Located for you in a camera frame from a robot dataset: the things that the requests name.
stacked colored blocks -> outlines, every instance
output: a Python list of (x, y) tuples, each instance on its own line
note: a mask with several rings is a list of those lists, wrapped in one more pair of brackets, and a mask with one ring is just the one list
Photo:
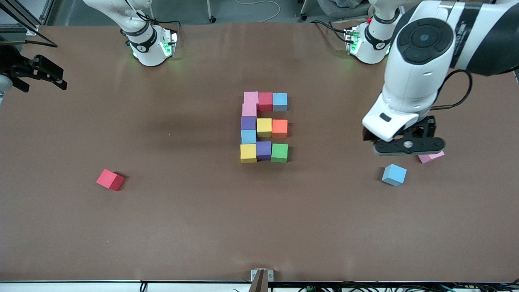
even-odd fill
[(286, 112), (288, 109), (288, 96), (286, 93), (275, 93), (272, 95), (272, 111)]
[(286, 163), (289, 157), (289, 145), (288, 144), (272, 144), (272, 162)]
[(286, 139), (289, 133), (288, 120), (272, 120), (272, 138)]
[(272, 119), (271, 118), (258, 118), (256, 129), (257, 129), (259, 138), (272, 137)]
[(404, 183), (406, 173), (407, 169), (395, 164), (391, 164), (384, 170), (382, 181), (395, 187), (398, 187), (399, 185)]
[(124, 180), (124, 177), (105, 169), (97, 179), (96, 183), (112, 191), (118, 191)]
[(257, 162), (256, 158), (256, 144), (242, 144), (240, 145), (240, 159), (242, 163)]
[(272, 118), (258, 118), (260, 112), (283, 112), (288, 108), (286, 93), (246, 91), (243, 93), (241, 112), (241, 145), (240, 159), (242, 163), (271, 160), (286, 163), (288, 160), (288, 144), (272, 144), (270, 141), (258, 141), (257, 138), (288, 137), (288, 121)]
[(435, 159), (438, 159), (440, 157), (442, 157), (443, 155), (445, 155), (445, 153), (440, 152), (438, 154), (424, 154), (424, 155), (419, 155), (418, 158), (420, 159), (420, 161), (422, 163), (427, 163), (429, 161), (432, 161), (432, 160), (435, 160)]

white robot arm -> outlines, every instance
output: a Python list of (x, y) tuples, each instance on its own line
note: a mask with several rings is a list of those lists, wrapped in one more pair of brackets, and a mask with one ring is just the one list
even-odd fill
[(104, 13), (121, 27), (129, 39), (133, 55), (145, 66), (157, 66), (174, 53), (177, 33), (153, 25), (143, 17), (142, 9), (152, 0), (83, 0), (88, 6)]
[(424, 1), (395, 29), (385, 84), (362, 120), (364, 140), (381, 155), (438, 153), (445, 142), (428, 114), (449, 67), (488, 76), (518, 65), (519, 0)]
[(346, 49), (366, 64), (382, 61), (388, 52), (394, 28), (402, 16), (403, 6), (417, 4), (422, 0), (370, 0), (375, 8), (373, 18), (353, 27), (347, 32)]

green cube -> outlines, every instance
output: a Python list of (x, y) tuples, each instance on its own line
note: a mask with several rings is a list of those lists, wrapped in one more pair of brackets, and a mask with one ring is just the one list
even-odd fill
[(289, 145), (288, 144), (275, 144), (272, 143), (272, 162), (286, 163), (289, 157)]

orange cube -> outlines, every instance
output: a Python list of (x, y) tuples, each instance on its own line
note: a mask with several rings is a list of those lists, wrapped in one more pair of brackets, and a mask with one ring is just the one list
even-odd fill
[(285, 139), (289, 134), (288, 120), (272, 120), (272, 138)]

gray floor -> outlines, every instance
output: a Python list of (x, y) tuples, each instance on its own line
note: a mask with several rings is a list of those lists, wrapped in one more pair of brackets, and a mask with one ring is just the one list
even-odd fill
[[(281, 7), (279, 15), (270, 21), (299, 22), (299, 12), (302, 4), (297, 0), (276, 0)], [(207, 3), (205, 0), (154, 0), (153, 10), (159, 21), (178, 20), (182, 24), (209, 24)], [(256, 5), (239, 5), (233, 0), (212, 0), (211, 10), (216, 17), (216, 24), (230, 22), (258, 22), (266, 19), (278, 11), (272, 3)], [(332, 20), (327, 17), (317, 1), (310, 0), (308, 5), (308, 19)], [(53, 25), (115, 25), (104, 14), (88, 7), (82, 0), (62, 0), (59, 9), (51, 24)]]

